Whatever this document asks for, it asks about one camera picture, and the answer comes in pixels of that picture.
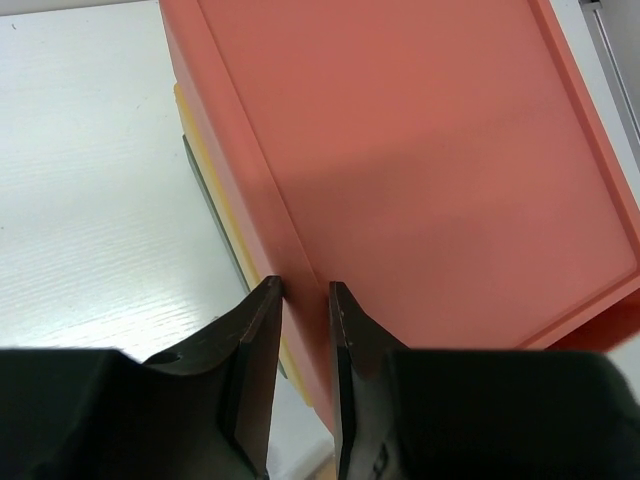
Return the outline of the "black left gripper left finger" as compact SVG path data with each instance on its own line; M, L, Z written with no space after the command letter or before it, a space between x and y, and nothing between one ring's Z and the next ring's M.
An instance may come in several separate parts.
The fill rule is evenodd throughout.
M283 285L143 362L115 349L1 353L5 479L264 479Z

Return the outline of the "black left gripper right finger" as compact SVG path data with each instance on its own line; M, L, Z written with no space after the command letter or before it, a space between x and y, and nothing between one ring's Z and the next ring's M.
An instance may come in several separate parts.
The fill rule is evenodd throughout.
M639 406L605 356L412 349L329 288L341 479L635 479Z

